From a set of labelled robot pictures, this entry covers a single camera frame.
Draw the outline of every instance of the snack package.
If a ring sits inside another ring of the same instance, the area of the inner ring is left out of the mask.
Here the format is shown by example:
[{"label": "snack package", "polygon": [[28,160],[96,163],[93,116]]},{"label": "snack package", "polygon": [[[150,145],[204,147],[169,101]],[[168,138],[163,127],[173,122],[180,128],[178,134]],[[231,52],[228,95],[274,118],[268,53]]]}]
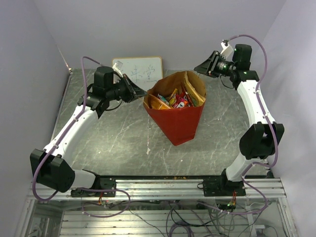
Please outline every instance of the snack package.
[{"label": "snack package", "polygon": [[165,104],[169,105],[169,102],[162,96],[162,95],[159,95],[157,96],[162,102],[164,102]]},{"label": "snack package", "polygon": [[165,104],[164,102],[162,102],[161,100],[159,100],[157,97],[155,97],[154,95],[149,95],[149,103],[152,109],[155,110],[167,110],[167,109],[171,109],[170,106],[168,106],[167,104]]},{"label": "snack package", "polygon": [[178,89],[175,88],[174,91],[172,92],[170,98],[169,98],[169,105],[173,106],[174,103],[177,102],[176,95],[178,94]]},{"label": "snack package", "polygon": [[189,97],[192,99],[193,106],[202,106],[205,102],[205,97],[198,94],[195,88],[191,85],[187,72],[184,74],[184,79],[184,88],[188,92]]},{"label": "snack package", "polygon": [[188,101],[186,101],[180,95],[176,95],[176,99],[177,99],[177,102],[172,105],[172,107],[174,108],[182,108],[188,104]]},{"label": "snack package", "polygon": [[182,93],[181,93],[181,97],[183,97],[188,103],[187,103],[187,107],[193,106],[193,102],[188,94],[188,92],[186,91],[186,89],[184,88],[183,83],[181,83],[181,89],[182,89]]}]

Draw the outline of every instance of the black mounting bracket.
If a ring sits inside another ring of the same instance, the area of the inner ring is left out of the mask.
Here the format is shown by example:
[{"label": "black mounting bracket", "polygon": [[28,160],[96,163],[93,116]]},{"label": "black mounting bracket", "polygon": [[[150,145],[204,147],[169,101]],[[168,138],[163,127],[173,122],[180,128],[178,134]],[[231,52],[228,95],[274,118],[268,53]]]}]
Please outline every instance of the black mounting bracket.
[{"label": "black mounting bracket", "polygon": [[[284,133],[284,126],[282,123],[274,122],[272,127],[279,144]],[[266,159],[268,156],[273,155],[276,150],[269,125],[262,123],[253,124],[240,139],[239,149],[246,159]]]},{"label": "black mounting bracket", "polygon": [[[100,175],[96,175],[94,184],[91,189],[98,190],[114,190],[117,188],[117,184],[112,178],[102,178]],[[92,193],[90,191],[84,191],[81,189],[71,190],[71,197],[73,198],[86,198],[86,197],[99,197],[100,192]],[[115,192],[104,192],[102,194],[105,198],[114,198]]]},{"label": "black mounting bracket", "polygon": [[237,196],[245,196],[246,191],[242,181],[232,182],[227,179],[226,169],[221,175],[209,176],[203,179],[203,192],[205,197],[233,196],[236,191]]},{"label": "black mounting bracket", "polygon": [[[32,173],[34,173],[46,155],[45,151],[34,149],[30,155]],[[39,171],[37,183],[59,192],[66,192],[75,180],[75,172],[62,159],[61,155],[50,155]]]}]

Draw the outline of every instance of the whiteboard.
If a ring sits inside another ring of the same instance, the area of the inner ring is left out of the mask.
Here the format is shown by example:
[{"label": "whiteboard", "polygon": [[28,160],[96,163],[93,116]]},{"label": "whiteboard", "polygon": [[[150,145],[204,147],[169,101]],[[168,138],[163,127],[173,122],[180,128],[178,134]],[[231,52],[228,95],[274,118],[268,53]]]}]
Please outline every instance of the whiteboard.
[{"label": "whiteboard", "polygon": [[114,58],[112,65],[117,61],[123,63],[121,72],[145,91],[153,88],[156,82],[162,79],[161,57]]}]

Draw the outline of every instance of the white cable tag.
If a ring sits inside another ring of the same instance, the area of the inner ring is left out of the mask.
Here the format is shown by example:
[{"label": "white cable tag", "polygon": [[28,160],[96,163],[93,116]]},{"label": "white cable tag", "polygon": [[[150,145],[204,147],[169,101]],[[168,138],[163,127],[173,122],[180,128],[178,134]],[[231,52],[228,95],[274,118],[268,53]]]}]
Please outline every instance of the white cable tag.
[{"label": "white cable tag", "polygon": [[226,59],[233,51],[233,47],[229,44],[229,42],[227,42],[227,46],[221,42],[221,46],[223,48],[222,52],[221,52],[221,56]]},{"label": "white cable tag", "polygon": [[[120,62],[120,61],[117,61],[116,63],[114,63],[114,65],[113,65],[113,67],[112,67],[113,70],[114,70],[115,72],[117,72],[117,74],[119,74],[119,76],[120,76],[121,78],[123,77],[123,74],[122,74],[122,72],[121,72],[122,67],[123,67],[123,63]],[[115,78],[114,83],[117,83],[117,82],[119,82],[119,79]]]}]

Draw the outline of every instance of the floor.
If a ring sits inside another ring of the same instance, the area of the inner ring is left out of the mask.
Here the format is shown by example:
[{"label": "floor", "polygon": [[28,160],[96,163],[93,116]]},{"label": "floor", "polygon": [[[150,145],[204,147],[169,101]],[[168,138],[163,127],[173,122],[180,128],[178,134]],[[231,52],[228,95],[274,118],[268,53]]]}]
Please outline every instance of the floor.
[{"label": "floor", "polygon": [[[164,76],[175,71],[165,71]],[[88,84],[94,70],[86,70]],[[147,114],[141,100],[105,112],[79,141],[73,169],[103,175],[214,175],[227,168],[239,153],[239,139],[248,128],[243,102],[220,80],[201,76],[207,99],[194,140],[173,146]],[[55,135],[83,95],[81,69],[73,70]],[[110,107],[117,105],[111,102]],[[265,175],[262,167],[248,174]]]}]

